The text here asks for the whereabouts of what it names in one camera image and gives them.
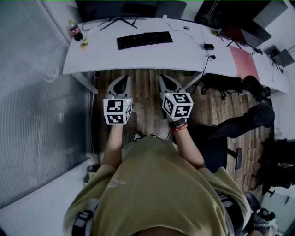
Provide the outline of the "cola bottle with yellow cap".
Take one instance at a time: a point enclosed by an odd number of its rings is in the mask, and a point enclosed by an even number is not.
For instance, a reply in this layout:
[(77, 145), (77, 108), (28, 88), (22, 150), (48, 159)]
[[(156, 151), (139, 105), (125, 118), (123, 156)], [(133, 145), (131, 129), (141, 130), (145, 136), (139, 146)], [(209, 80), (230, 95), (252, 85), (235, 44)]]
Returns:
[(81, 33), (80, 28), (78, 27), (78, 24), (71, 20), (68, 21), (68, 24), (70, 27), (69, 28), (70, 34), (73, 36), (73, 38), (76, 41), (81, 41), (83, 39), (83, 34)]

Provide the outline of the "grey monitor back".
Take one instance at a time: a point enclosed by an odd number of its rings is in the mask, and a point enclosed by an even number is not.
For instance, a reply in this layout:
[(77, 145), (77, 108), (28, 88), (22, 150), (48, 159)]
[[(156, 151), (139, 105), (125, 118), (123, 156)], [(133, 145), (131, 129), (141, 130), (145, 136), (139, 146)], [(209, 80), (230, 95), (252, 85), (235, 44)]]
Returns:
[(164, 15), (169, 19), (181, 19), (187, 3), (184, 1), (158, 1), (155, 17), (162, 18)]

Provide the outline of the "olive green t-shirt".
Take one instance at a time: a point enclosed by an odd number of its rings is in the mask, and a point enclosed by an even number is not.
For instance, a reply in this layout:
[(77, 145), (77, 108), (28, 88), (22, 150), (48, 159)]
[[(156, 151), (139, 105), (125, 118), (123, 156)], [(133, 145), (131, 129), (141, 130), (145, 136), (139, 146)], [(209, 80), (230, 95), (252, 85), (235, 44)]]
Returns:
[(187, 236), (231, 236), (236, 220), (242, 230), (250, 206), (221, 167), (195, 169), (175, 144), (145, 137), (122, 151), (116, 169), (102, 165), (68, 208), (64, 236), (80, 236), (78, 215), (92, 212), (90, 236), (134, 236), (155, 227)]

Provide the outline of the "red wristband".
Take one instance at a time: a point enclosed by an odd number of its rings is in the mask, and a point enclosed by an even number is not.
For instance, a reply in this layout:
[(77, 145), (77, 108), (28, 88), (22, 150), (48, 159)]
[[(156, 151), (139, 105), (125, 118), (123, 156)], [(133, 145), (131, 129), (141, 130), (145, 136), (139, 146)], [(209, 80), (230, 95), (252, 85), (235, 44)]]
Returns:
[(187, 126), (188, 126), (188, 124), (185, 123), (185, 124), (182, 125), (182, 126), (179, 126), (179, 127), (173, 128), (173, 129), (172, 129), (172, 132), (178, 132), (178, 131), (181, 131), (181, 130), (187, 128)]

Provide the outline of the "person's left forearm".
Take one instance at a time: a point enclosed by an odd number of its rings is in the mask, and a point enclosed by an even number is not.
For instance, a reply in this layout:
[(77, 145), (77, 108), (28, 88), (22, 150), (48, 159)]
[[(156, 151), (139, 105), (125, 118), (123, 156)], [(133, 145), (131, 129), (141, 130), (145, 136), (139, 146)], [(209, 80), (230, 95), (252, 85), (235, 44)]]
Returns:
[(111, 127), (101, 161), (102, 165), (111, 165), (116, 169), (119, 167), (122, 162), (122, 135), (123, 125), (113, 125)]

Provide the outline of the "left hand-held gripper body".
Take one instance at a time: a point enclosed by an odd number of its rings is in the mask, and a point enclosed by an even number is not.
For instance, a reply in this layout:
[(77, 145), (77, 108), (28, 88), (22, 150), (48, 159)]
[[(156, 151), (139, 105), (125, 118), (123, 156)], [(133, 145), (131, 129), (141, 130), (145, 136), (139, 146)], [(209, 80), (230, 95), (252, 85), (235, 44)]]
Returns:
[(117, 94), (108, 90), (103, 100), (103, 113), (108, 125), (125, 125), (132, 112), (132, 92)]

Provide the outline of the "red and black monitor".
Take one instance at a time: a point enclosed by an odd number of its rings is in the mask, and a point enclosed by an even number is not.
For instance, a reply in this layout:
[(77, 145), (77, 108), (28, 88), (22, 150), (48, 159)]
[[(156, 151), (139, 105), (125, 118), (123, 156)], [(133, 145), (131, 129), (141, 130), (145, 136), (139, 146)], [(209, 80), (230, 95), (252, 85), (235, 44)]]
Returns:
[(271, 39), (271, 35), (255, 22), (239, 26), (229, 25), (222, 29), (222, 35), (243, 45), (257, 48)]

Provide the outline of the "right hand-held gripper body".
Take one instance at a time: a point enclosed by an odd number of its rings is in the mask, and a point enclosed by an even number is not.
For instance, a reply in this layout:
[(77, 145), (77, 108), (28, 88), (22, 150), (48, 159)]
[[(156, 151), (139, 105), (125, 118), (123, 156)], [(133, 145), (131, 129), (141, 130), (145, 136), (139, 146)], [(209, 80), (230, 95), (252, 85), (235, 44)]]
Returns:
[(188, 118), (193, 108), (190, 93), (184, 89), (161, 91), (161, 108), (164, 119)]

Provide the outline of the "person's right forearm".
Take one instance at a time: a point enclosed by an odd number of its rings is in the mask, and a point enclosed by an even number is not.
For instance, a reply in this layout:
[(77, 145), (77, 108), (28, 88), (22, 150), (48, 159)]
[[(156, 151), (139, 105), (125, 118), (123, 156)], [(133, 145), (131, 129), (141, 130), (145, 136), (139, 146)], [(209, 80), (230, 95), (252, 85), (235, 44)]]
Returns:
[(187, 128), (173, 132), (179, 155), (189, 162), (195, 169), (205, 167), (203, 156), (193, 142)]

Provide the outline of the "large black monitor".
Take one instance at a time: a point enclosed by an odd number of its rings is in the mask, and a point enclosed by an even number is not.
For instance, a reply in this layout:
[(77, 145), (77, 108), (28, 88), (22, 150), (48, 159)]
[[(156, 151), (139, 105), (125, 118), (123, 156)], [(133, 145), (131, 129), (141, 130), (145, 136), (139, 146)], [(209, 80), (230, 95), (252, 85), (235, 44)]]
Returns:
[(77, 0), (84, 22), (114, 17), (150, 17), (156, 15), (158, 1)]

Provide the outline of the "large black office chair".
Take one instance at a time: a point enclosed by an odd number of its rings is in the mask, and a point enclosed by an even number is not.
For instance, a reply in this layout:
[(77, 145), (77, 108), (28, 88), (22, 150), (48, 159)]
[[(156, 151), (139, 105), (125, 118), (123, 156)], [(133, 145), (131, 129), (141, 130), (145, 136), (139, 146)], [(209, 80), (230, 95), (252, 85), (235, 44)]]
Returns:
[(242, 165), (242, 149), (229, 149), (227, 139), (237, 138), (261, 126), (269, 128), (274, 124), (274, 120), (273, 109), (265, 103), (260, 103), (251, 107), (244, 115), (227, 119), (217, 126), (198, 127), (195, 142), (207, 169), (215, 173), (220, 167), (226, 168), (227, 155), (231, 155), (236, 159), (235, 169), (239, 170)]

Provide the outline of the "black wristwatch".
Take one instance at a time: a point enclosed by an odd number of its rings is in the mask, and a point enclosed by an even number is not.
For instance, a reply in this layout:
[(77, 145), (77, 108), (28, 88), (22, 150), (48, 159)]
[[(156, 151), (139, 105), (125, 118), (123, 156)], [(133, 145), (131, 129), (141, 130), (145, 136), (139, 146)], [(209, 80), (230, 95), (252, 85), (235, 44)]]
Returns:
[(181, 118), (175, 121), (170, 121), (169, 122), (169, 126), (171, 129), (177, 129), (179, 127), (184, 126), (187, 123), (187, 119), (186, 118)]

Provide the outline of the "black chair under desk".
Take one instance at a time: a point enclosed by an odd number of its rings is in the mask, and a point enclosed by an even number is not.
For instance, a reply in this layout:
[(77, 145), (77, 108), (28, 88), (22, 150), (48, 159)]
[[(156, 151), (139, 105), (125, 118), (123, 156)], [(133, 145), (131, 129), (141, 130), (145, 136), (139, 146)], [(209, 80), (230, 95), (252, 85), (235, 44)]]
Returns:
[(201, 89), (202, 95), (205, 95), (208, 89), (215, 89), (220, 92), (221, 100), (225, 100), (228, 94), (241, 94), (244, 90), (252, 94), (258, 102), (268, 100), (267, 97), (271, 95), (271, 89), (269, 87), (263, 87), (252, 75), (248, 75), (244, 77), (244, 79), (241, 79), (239, 77), (228, 77), (207, 73), (202, 76), (201, 82), (203, 83)]

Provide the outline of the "white desk leg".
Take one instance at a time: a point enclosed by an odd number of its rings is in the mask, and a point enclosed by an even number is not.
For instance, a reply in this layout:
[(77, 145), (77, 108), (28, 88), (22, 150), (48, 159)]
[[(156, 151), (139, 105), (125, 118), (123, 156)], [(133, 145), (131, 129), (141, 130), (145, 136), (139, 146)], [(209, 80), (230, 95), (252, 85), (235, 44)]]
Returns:
[(96, 89), (96, 87), (82, 73), (73, 73), (71, 75), (91, 93), (95, 95), (98, 94), (98, 90)]
[(196, 83), (197, 81), (199, 81), (202, 77), (202, 72), (196, 72), (191, 76), (191, 81), (184, 86), (184, 90), (188, 90), (194, 83)]

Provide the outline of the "black keyboard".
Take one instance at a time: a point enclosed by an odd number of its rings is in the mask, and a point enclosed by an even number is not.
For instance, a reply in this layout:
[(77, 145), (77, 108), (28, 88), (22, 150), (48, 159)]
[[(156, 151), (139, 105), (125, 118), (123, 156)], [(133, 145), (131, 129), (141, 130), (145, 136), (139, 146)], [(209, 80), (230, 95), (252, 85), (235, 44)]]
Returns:
[(148, 32), (117, 38), (117, 45), (119, 50), (172, 42), (173, 40), (169, 31)]

